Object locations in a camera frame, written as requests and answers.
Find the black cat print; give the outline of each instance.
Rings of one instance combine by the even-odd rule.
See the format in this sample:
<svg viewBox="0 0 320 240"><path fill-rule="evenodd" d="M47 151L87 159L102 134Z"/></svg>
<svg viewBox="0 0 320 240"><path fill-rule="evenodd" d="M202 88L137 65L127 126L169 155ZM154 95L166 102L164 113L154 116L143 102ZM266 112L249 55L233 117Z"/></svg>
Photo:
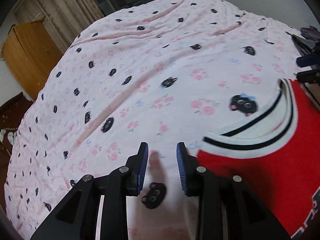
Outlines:
<svg viewBox="0 0 320 240"><path fill-rule="evenodd" d="M173 78L173 77L167 78L161 83L160 87L161 88L171 87L177 80L178 78Z"/></svg>
<svg viewBox="0 0 320 240"><path fill-rule="evenodd" d="M250 116L258 110L258 104L255 97L249 97L246 94L236 95L230 101L231 111L240 111L245 116Z"/></svg>

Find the metal screw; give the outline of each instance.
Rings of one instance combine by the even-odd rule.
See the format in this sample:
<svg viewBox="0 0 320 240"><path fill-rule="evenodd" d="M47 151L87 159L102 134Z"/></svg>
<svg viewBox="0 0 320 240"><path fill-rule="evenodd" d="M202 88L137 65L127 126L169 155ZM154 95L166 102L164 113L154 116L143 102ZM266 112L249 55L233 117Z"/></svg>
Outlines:
<svg viewBox="0 0 320 240"><path fill-rule="evenodd" d="M233 176L232 179L235 181L235 182L241 182L242 178L238 175L236 176Z"/></svg>
<svg viewBox="0 0 320 240"><path fill-rule="evenodd" d="M197 171L200 172L200 173L203 173L203 172L206 171L206 168L202 167L202 166L199 166L199 167L197 167Z"/></svg>
<svg viewBox="0 0 320 240"><path fill-rule="evenodd" d="M91 176L90 174L87 174L87 175L84 175L84 176L82 177L82 179L83 179L84 181L89 181L89 180L92 179L92 176Z"/></svg>
<svg viewBox="0 0 320 240"><path fill-rule="evenodd" d="M127 166L122 166L119 168L119 171L122 172L122 173L125 173L129 170L129 168Z"/></svg>

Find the black gripper frame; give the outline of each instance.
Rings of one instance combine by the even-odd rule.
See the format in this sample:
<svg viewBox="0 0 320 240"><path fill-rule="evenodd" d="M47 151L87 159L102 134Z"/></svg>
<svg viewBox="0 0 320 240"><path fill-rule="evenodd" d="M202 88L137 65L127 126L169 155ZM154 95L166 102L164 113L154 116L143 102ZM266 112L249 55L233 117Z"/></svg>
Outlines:
<svg viewBox="0 0 320 240"><path fill-rule="evenodd" d="M126 196L138 196L148 161L148 144L109 175L83 176L50 212L31 240L94 240L100 198L104 195L101 240L128 240Z"/></svg>
<svg viewBox="0 0 320 240"><path fill-rule="evenodd" d="M221 202L226 209L228 240L291 240L240 176L216 176L188 155L183 142L177 145L177 158L184 170L180 178L182 184L186 182L186 196L199 197L196 240L224 239Z"/></svg>

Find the bed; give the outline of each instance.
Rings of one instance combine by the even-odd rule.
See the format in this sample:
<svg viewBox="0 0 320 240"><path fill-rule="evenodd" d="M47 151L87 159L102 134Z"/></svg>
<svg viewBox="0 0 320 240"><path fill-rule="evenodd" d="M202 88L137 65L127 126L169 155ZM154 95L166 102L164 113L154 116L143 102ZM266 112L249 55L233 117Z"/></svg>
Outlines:
<svg viewBox="0 0 320 240"><path fill-rule="evenodd" d="M145 191L159 182L167 196L154 210L127 199L129 238L188 239L176 144L195 155L207 132L259 112L279 78L295 79L288 33L300 35L224 0L156 0L93 23L19 126L4 185L14 227L30 239L77 180L109 174L145 141ZM235 109L236 96L250 105Z"/></svg>

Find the black stripe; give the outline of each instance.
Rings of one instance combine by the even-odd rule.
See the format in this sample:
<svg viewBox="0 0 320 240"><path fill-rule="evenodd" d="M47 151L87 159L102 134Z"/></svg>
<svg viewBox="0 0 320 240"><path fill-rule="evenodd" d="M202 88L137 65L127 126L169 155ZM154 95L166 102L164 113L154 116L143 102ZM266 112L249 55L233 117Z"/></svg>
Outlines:
<svg viewBox="0 0 320 240"><path fill-rule="evenodd" d="M250 151L250 150L256 150L256 149L261 149L263 147L269 146L273 143L275 143L276 141L278 141L279 139L281 139L286 132L289 130L289 128L291 127L292 124L292 119L293 119L293 101L292 101L292 93L288 84L288 81L285 80L285 82L288 85L288 89L289 89L289 93L290 93L290 100L291 100L291 116L288 122L288 125L284 128L284 130L279 133L277 136L273 137L272 139L270 139L269 141L263 142L263 143L258 143L258 144L253 144L253 145L237 145L237 144L228 144L228 143L223 143L223 142L219 142L219 141L215 141L211 138L208 137L204 137L205 142L221 147L221 148L226 148L226 149L230 149L230 150L238 150L238 151Z"/></svg>
<svg viewBox="0 0 320 240"><path fill-rule="evenodd" d="M305 83L302 84L303 87L308 91L309 95L313 98L314 101L317 102L318 106L320 107L320 103L318 102L318 100L316 99L316 97L311 93L311 91L308 89L308 87L306 86Z"/></svg>
<svg viewBox="0 0 320 240"><path fill-rule="evenodd" d="M273 105L272 105L266 112L264 112L262 115L258 116L256 119L252 120L251 122L245 124L245 125L242 126L242 127L239 127L239 128L237 128L237 129L235 129L235 130L233 130L233 131L224 133L224 134L222 134L222 135L228 136L228 137L234 136L234 135L236 135L236 134L238 134L238 133L240 133L240 132L242 132L242 131L250 128L251 126L253 126L253 125L256 124L257 122L261 121L263 118L265 118L266 116L268 116L268 115L276 108L277 104L279 103L279 101L280 101L280 99L281 99L281 96L282 96L282 92L280 91L280 92L279 92L279 95L278 95L276 101L273 103Z"/></svg>

